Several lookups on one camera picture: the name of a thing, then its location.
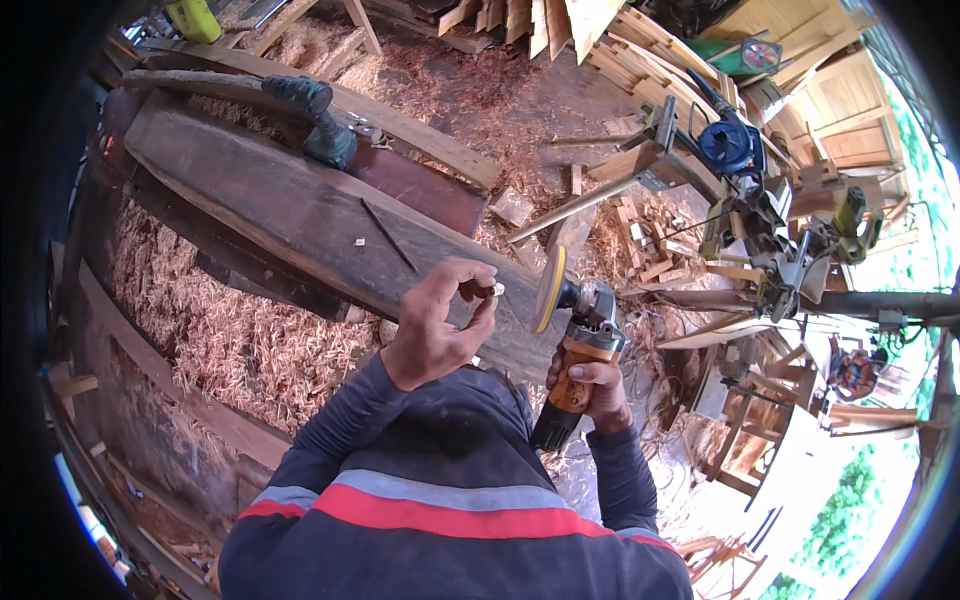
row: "angle grinder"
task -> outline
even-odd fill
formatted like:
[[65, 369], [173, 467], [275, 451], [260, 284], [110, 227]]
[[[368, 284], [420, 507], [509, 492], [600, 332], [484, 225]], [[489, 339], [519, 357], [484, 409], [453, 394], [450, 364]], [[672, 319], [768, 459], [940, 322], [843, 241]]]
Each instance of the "angle grinder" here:
[[554, 310], [572, 309], [564, 335], [564, 367], [550, 390], [540, 418], [530, 436], [530, 446], [548, 452], [563, 448], [587, 410], [592, 383], [574, 381], [567, 370], [579, 363], [614, 363], [627, 343], [616, 323], [616, 297], [602, 281], [573, 283], [564, 275], [566, 248], [550, 251], [537, 292], [537, 306], [531, 330], [541, 334]]

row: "yellow sanding pad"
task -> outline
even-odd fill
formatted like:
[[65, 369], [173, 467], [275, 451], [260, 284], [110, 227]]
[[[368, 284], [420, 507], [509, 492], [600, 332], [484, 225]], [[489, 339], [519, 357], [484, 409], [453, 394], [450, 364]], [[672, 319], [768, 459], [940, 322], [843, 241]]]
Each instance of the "yellow sanding pad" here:
[[550, 316], [557, 308], [557, 299], [564, 283], [564, 267], [566, 266], [566, 248], [557, 244], [550, 251], [546, 266], [543, 267], [543, 279], [537, 291], [537, 306], [534, 310], [534, 320], [530, 323], [530, 330], [534, 333], [543, 333], [550, 323]]

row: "long-sleeve shirt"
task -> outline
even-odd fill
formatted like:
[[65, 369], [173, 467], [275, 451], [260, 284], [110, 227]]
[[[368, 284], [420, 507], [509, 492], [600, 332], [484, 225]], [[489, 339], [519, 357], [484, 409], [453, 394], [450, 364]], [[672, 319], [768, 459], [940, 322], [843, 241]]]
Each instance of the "long-sleeve shirt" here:
[[588, 435], [601, 526], [557, 494], [531, 428], [525, 395], [489, 373], [404, 393], [375, 356], [238, 517], [223, 597], [692, 598], [636, 429]]

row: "wood shavings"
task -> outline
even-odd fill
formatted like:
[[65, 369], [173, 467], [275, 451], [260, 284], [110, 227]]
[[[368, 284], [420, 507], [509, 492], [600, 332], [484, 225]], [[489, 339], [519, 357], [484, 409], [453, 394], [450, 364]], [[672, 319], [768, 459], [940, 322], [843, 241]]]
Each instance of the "wood shavings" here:
[[222, 285], [196, 268], [196, 249], [130, 203], [120, 215], [114, 295], [183, 386], [288, 434], [324, 405], [377, 348], [379, 319], [335, 324]]

